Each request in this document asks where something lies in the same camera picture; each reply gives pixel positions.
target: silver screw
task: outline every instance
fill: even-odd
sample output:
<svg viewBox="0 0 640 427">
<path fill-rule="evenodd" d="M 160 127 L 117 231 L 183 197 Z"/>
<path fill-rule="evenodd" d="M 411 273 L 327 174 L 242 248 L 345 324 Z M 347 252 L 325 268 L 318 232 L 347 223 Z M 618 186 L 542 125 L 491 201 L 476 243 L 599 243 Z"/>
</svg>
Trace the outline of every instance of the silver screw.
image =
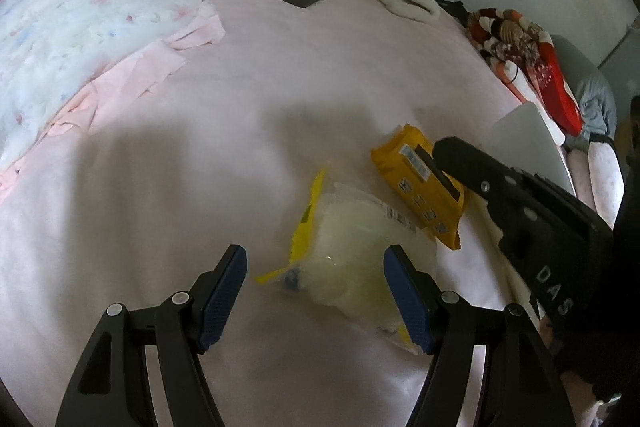
<svg viewBox="0 0 640 427">
<path fill-rule="evenodd" d="M 460 295 L 450 290 L 447 290 L 446 292 L 442 292 L 442 295 L 440 297 L 447 304 L 455 304 L 460 300 Z"/>
<path fill-rule="evenodd" d="M 122 304 L 116 302 L 107 308 L 107 315 L 110 317 L 115 317 L 116 315 L 120 315 L 122 311 Z"/>
<path fill-rule="evenodd" d="M 514 317 L 520 317 L 522 315 L 522 308 L 517 304 L 509 304 L 508 309 Z"/>
<path fill-rule="evenodd" d="M 538 214 L 536 214 L 528 206 L 524 207 L 524 215 L 529 217 L 529 219 L 532 220 L 532 221 L 536 221 L 538 219 Z"/>
<path fill-rule="evenodd" d="M 171 297 L 171 302 L 174 304 L 184 304 L 188 300 L 189 294 L 187 292 L 174 293 L 174 296 Z"/>
</svg>

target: striped plush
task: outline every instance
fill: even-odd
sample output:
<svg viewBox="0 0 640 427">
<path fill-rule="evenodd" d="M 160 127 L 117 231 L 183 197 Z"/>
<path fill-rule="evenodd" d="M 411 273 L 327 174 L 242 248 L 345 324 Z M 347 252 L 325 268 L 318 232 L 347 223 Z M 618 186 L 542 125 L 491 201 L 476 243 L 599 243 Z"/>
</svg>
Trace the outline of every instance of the striped plush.
<svg viewBox="0 0 640 427">
<path fill-rule="evenodd" d="M 564 81 L 547 32 L 516 10 L 486 8 L 469 14 L 466 35 L 503 82 L 503 75 L 498 73 L 502 68 L 497 63 L 510 61 L 524 72 L 560 128 L 572 136 L 580 134 L 580 110 Z"/>
</svg>

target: yellow snack package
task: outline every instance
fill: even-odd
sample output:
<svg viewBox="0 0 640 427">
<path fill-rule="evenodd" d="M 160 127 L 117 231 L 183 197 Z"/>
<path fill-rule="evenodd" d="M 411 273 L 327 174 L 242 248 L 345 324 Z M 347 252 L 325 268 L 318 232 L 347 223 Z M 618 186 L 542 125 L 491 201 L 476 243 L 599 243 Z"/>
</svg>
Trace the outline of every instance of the yellow snack package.
<svg viewBox="0 0 640 427">
<path fill-rule="evenodd" d="M 451 250 L 458 250 L 465 187 L 436 167 L 432 152 L 433 144 L 407 124 L 389 143 L 373 149 L 371 159 L 433 235 Z"/>
</svg>

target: bed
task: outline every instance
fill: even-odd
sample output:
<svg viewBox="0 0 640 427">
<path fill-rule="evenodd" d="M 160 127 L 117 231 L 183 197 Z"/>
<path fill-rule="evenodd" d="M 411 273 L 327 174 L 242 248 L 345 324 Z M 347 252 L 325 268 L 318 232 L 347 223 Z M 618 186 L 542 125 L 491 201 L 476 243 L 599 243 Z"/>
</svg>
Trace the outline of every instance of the bed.
<svg viewBox="0 0 640 427">
<path fill-rule="evenodd" d="M 286 264 L 319 169 L 403 208 L 373 147 L 405 123 L 479 143 L 518 101 L 446 13 L 211 1 L 222 40 L 178 51 L 184 65 L 99 132 L 40 142 L 0 204 L 0 378 L 34 426 L 53 425 L 110 303 L 155 305 L 238 243 L 251 277 L 202 358 L 226 424 L 404 425 L 428 357 L 251 279 Z M 503 308 L 504 266 L 473 205 L 460 237 L 461 250 L 438 245 L 437 282 Z M 148 357 L 159 425 L 171 425 Z M 477 348 L 460 426 L 473 422 L 482 365 Z"/>
</svg>

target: translucent package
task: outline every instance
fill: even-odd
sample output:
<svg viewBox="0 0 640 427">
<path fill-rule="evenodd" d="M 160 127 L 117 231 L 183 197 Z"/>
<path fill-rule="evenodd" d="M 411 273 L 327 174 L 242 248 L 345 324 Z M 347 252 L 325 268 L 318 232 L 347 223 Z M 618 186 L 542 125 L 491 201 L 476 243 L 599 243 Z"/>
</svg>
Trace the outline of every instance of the translucent package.
<svg viewBox="0 0 640 427">
<path fill-rule="evenodd" d="M 276 279 L 316 303 L 335 306 L 413 350 L 383 272 L 383 255 L 401 245 L 418 270 L 435 276 L 436 244 L 402 214 L 373 195 L 344 184 L 322 190 L 324 172 L 292 240 L 290 264 Z"/>
</svg>

